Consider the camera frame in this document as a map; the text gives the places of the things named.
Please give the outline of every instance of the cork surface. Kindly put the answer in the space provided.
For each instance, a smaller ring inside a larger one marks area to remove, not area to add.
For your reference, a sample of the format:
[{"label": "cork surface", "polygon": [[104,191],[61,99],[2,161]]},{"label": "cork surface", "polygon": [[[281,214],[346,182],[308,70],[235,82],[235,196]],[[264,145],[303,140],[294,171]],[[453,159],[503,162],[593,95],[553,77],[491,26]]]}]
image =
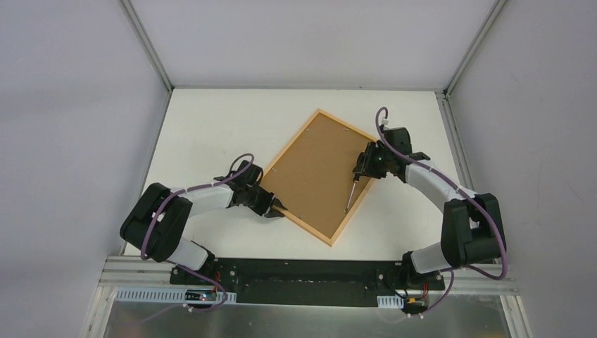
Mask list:
[{"label": "cork surface", "polygon": [[332,245],[352,216],[350,209],[358,206],[370,185],[369,178],[360,179],[345,213],[356,159],[372,140],[334,116],[316,111],[272,162],[261,186],[276,193],[288,208],[289,219]]}]

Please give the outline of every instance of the white wall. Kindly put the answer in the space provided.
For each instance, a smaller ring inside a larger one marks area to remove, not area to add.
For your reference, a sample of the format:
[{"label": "white wall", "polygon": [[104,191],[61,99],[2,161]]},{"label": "white wall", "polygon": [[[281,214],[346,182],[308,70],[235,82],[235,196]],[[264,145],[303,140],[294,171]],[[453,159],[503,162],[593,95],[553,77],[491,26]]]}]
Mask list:
[{"label": "white wall", "polygon": [[78,337],[165,90],[116,0],[0,5],[0,337]]},{"label": "white wall", "polygon": [[135,0],[176,86],[443,89],[494,0]]},{"label": "white wall", "polygon": [[451,98],[535,337],[592,337],[597,2],[510,1]]}]

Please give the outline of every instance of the white tabletop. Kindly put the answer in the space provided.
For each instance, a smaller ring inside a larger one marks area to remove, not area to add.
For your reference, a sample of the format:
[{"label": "white tabletop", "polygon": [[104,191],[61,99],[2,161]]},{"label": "white tabletop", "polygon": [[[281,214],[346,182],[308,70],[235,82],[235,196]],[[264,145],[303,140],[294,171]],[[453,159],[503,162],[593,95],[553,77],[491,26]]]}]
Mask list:
[{"label": "white tabletop", "polygon": [[[372,134],[375,113],[407,127],[423,151],[457,180],[435,93],[290,89],[176,89],[146,186],[190,187],[225,175],[239,154],[267,167],[317,109]],[[333,247],[285,218],[266,220],[248,208],[189,219],[184,236],[220,257],[398,260],[439,241],[441,213],[419,191],[389,177],[376,182]],[[125,254],[139,254],[127,246]]]}]

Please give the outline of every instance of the aluminum frame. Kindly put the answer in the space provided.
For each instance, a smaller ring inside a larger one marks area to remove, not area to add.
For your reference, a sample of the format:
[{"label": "aluminum frame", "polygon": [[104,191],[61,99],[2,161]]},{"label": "aluminum frame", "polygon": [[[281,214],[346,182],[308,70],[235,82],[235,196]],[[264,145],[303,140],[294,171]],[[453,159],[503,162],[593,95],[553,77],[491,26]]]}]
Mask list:
[{"label": "aluminum frame", "polygon": [[[118,0],[122,7],[124,14],[129,20],[132,29],[134,30],[139,43],[146,52],[147,58],[152,64],[157,75],[161,79],[164,87],[168,92],[168,102],[165,107],[165,112],[170,103],[170,97],[174,86],[168,77],[168,74],[161,63],[156,50],[147,35],[139,16],[137,15],[134,6],[130,0]],[[508,0],[496,0],[494,6],[490,10],[488,16],[479,29],[476,37],[473,39],[471,45],[466,51],[462,61],[456,69],[450,83],[441,91],[432,89],[430,91],[436,92],[436,97],[448,135],[448,143],[450,144],[453,157],[456,161],[457,172],[460,181],[464,186],[474,189],[473,180],[470,170],[467,165],[467,156],[465,147],[460,137],[458,130],[458,123],[452,114],[449,104],[449,98],[457,86],[460,78],[463,76],[469,64],[472,62],[475,54],[481,47],[485,37],[489,33],[499,14],[507,4]],[[396,89],[379,89],[379,90],[396,90]],[[421,89],[400,89],[400,90],[416,90]],[[156,143],[152,148],[153,152],[156,149]],[[185,285],[170,285],[170,269],[171,265],[168,263],[156,263],[153,261],[143,261],[137,257],[131,256],[109,256],[106,259],[106,264],[102,271],[96,294],[92,302],[92,307],[89,312],[87,321],[84,326],[82,337],[84,338],[101,338],[106,330],[106,325],[111,312],[111,308],[115,299],[118,287],[167,287],[173,289],[187,288]],[[485,270],[490,273],[499,274],[501,265],[483,265]],[[528,319],[524,312],[522,300],[518,292],[518,286],[513,272],[508,271],[508,277],[501,281],[487,279],[472,270],[457,270],[455,271],[455,281],[451,294],[474,294],[474,295],[498,295],[501,298],[503,305],[505,319],[512,337],[533,337],[529,328]],[[444,274],[444,278],[450,279],[450,275]],[[440,294],[442,292],[429,292],[430,294]]]}]

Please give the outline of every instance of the purple cable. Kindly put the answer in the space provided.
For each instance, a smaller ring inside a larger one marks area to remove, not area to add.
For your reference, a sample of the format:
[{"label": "purple cable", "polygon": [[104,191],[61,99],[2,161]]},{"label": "purple cable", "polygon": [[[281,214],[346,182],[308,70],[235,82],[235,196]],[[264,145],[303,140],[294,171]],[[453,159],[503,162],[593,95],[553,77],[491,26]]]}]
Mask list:
[{"label": "purple cable", "polygon": [[[234,168],[234,165],[243,157],[245,156],[249,156],[250,160],[249,160],[249,164],[253,164],[253,161],[255,160],[255,156],[253,156],[253,154],[250,153],[246,153],[246,154],[242,154],[241,156],[235,158],[235,160],[232,162],[232,165],[230,165],[230,169],[228,170],[228,173],[232,172],[232,169]],[[242,168],[241,170],[235,172],[233,175],[230,175],[230,177],[226,177],[225,179],[219,181],[219,182],[215,182],[212,184],[200,184],[200,185],[196,185],[194,187],[190,187],[188,189],[181,189],[178,190],[176,192],[173,192],[172,194],[168,195],[164,201],[162,202],[162,204],[160,204],[160,206],[158,207],[158,210],[156,211],[156,214],[153,216],[153,218],[151,219],[151,222],[149,223],[149,227],[147,228],[147,233],[145,234],[145,238],[143,240],[143,244],[141,245],[141,259],[144,261],[147,261],[149,259],[149,257],[146,255],[146,250],[147,250],[147,244],[149,243],[149,237],[151,236],[151,233],[153,232],[153,229],[156,227],[157,221],[158,221],[158,216],[162,214],[162,212],[164,211],[164,208],[168,205],[168,203],[170,203],[170,201],[175,198],[176,196],[183,194],[185,192],[194,192],[196,190],[200,190],[200,189],[206,189],[206,188],[210,188],[210,187],[217,187],[218,185],[222,185],[222,184],[226,184],[230,181],[232,181],[233,179],[239,177],[240,175],[242,175],[247,169],[249,169],[249,165],[246,165],[244,168]],[[222,293],[224,294],[224,296],[222,297],[222,301],[220,301],[220,303],[216,303],[213,304],[212,306],[208,307],[208,308],[190,308],[192,312],[195,313],[199,313],[199,312],[209,312],[209,311],[214,311],[216,309],[218,309],[219,307],[221,307],[222,305],[224,305],[224,303],[226,302],[226,300],[228,299],[228,293],[226,292],[226,290],[224,289],[224,287],[216,282],[215,280],[212,280],[211,278],[208,278],[206,276],[200,275],[199,273],[197,273],[196,271],[193,271],[192,269],[187,268],[184,265],[177,265],[178,268],[183,269],[184,271],[187,271],[188,273],[190,273],[191,275],[195,276],[195,277],[199,277],[202,280],[206,280],[210,283],[212,283],[215,287],[217,287],[218,289],[222,290]],[[147,318],[144,318],[138,322],[135,323],[121,323],[123,325],[138,325],[138,324],[142,324],[145,323],[148,320],[152,320],[155,317],[161,315],[162,313],[165,313],[175,307],[179,306],[179,304],[175,304],[175,305],[171,305],[168,306],[167,308],[164,308],[160,311],[158,311],[157,313],[154,313],[153,315],[150,315]]]},{"label": "purple cable", "polygon": [[450,187],[454,188],[457,191],[457,193],[459,193],[462,197],[464,197],[467,201],[469,201],[469,203],[471,203],[487,220],[487,222],[489,223],[489,227],[491,228],[491,231],[496,236],[496,240],[498,241],[498,247],[500,249],[500,257],[502,258],[502,272],[499,276],[494,276],[486,271],[481,270],[480,268],[477,268],[476,266],[467,265],[467,267],[472,270],[475,270],[478,273],[482,274],[483,276],[489,277],[493,280],[502,280],[508,274],[508,260],[506,259],[506,256],[505,256],[505,247],[504,247],[504,244],[502,241],[502,236],[499,233],[498,226],[496,225],[496,222],[494,221],[494,219],[491,218],[491,216],[487,213],[487,211],[485,211],[485,209],[483,209],[474,199],[472,199],[471,196],[468,196],[467,193],[462,191],[460,189],[460,187],[458,186],[458,184],[456,184],[454,181],[452,181],[448,176],[445,176],[441,171],[439,171],[435,168],[432,168],[425,163],[421,163],[419,161],[413,160],[412,158],[402,154],[400,151],[395,150],[390,145],[390,143],[388,143],[386,138],[384,137],[382,128],[379,125],[379,115],[382,113],[382,111],[385,111],[384,118],[386,118],[386,119],[388,118],[388,108],[381,107],[377,111],[377,114],[375,114],[375,127],[377,128],[377,134],[379,134],[379,139],[383,142],[383,144],[388,149],[390,149],[394,154],[396,154],[398,157],[402,158],[403,160],[405,160],[409,163],[418,165],[422,168],[429,170],[431,173],[438,175],[444,182],[448,183],[450,185]]},{"label": "purple cable", "polygon": [[193,271],[189,268],[187,268],[184,265],[180,265],[178,264],[177,267],[183,269],[184,271],[187,271],[188,273],[190,273],[191,275],[195,276],[195,277],[199,277],[202,280],[206,280],[208,282],[210,282],[211,284],[213,284],[215,287],[217,287],[218,289],[222,290],[222,293],[224,294],[224,296],[222,297],[222,300],[220,301],[220,303],[216,303],[213,304],[212,306],[208,307],[208,308],[190,308],[192,309],[192,312],[209,312],[209,311],[214,311],[217,310],[219,307],[221,307],[222,305],[224,305],[224,303],[226,302],[226,300],[228,299],[228,293],[226,292],[226,290],[224,289],[224,287],[222,285],[220,285],[220,283],[216,282],[215,280],[212,280],[211,278],[207,278],[203,275],[200,275],[198,272]]},{"label": "purple cable", "polygon": [[[219,303],[215,303],[215,304],[213,304],[212,306],[210,306],[210,307],[208,307],[208,308],[193,308],[193,307],[189,307],[189,309],[191,309],[191,312],[200,313],[200,312],[209,312],[209,311],[214,311],[214,310],[217,310],[217,309],[218,309],[219,307],[221,307],[222,305],[224,305],[224,303],[225,303],[225,302],[226,302],[226,300],[228,299],[228,293],[226,292],[226,290],[224,289],[224,287],[223,287],[223,286],[222,286],[220,283],[216,282],[215,280],[212,280],[211,278],[208,278],[208,277],[206,277],[206,276],[200,275],[200,274],[199,274],[199,273],[197,273],[196,271],[193,271],[193,270],[191,270],[191,269],[187,268],[187,267],[186,267],[186,266],[184,266],[184,265],[180,265],[180,264],[178,264],[178,265],[176,265],[176,266],[177,266],[178,268],[180,268],[180,269],[183,269],[184,271],[187,271],[188,273],[190,273],[191,275],[193,275],[193,276],[195,276],[195,277],[199,277],[199,278],[201,278],[202,280],[206,280],[206,281],[210,282],[210,283],[211,283],[211,284],[213,284],[215,287],[217,287],[218,289],[222,290],[222,293],[223,293],[222,300],[221,300]],[[139,324],[143,324],[143,323],[145,323],[145,322],[148,322],[148,321],[150,321],[150,320],[152,320],[152,319],[154,319],[154,318],[158,317],[159,315],[162,315],[162,314],[164,314],[164,313],[166,313],[166,312],[168,312],[168,311],[172,310],[173,308],[177,308],[177,307],[180,307],[180,306],[184,307],[184,305],[182,305],[182,304],[173,304],[173,305],[170,305],[170,306],[168,306],[168,307],[165,307],[165,308],[163,308],[163,309],[159,310],[158,312],[154,313],[153,315],[150,315],[150,316],[148,316],[148,317],[145,317],[145,318],[143,318],[143,319],[141,319],[141,320],[138,320],[137,322],[132,322],[132,323],[122,323],[122,322],[120,322],[120,321],[118,321],[118,320],[116,320],[116,319],[115,319],[115,321],[116,321],[116,322],[117,322],[119,325],[131,325],[131,326],[135,326],[135,325],[139,325]]]},{"label": "purple cable", "polygon": [[[251,160],[249,160],[249,164],[253,164],[253,161],[255,160],[255,156],[253,156],[253,154],[250,154],[250,153],[242,154],[241,156],[237,157],[234,160],[234,162],[232,162],[232,165],[230,166],[230,170],[228,172],[231,173],[232,168],[234,167],[234,164],[236,164],[236,162],[238,162],[238,160],[240,160],[241,158],[243,158],[245,156],[249,156],[251,158]],[[242,175],[247,169],[249,169],[249,165],[247,165],[244,168],[242,168],[241,170],[237,171],[232,176],[226,177],[225,179],[214,183],[213,186],[212,186],[212,184],[201,184],[201,185],[196,185],[194,187],[190,187],[188,189],[181,189],[181,190],[178,190],[178,191],[173,192],[172,194],[168,195],[164,199],[162,204],[160,204],[158,210],[156,211],[156,214],[151,219],[151,223],[149,223],[149,228],[147,228],[147,232],[145,233],[145,238],[143,239],[143,244],[141,245],[141,259],[144,261],[147,261],[149,259],[149,257],[146,254],[147,244],[149,243],[149,237],[151,236],[153,229],[156,227],[156,223],[158,222],[158,216],[164,212],[164,208],[168,205],[168,203],[170,203],[170,201],[173,198],[175,198],[176,196],[183,194],[185,192],[194,192],[199,189],[205,189],[205,188],[209,188],[209,187],[217,187],[218,185],[226,184],[226,183],[232,181],[233,179],[239,177],[240,175]]]}]

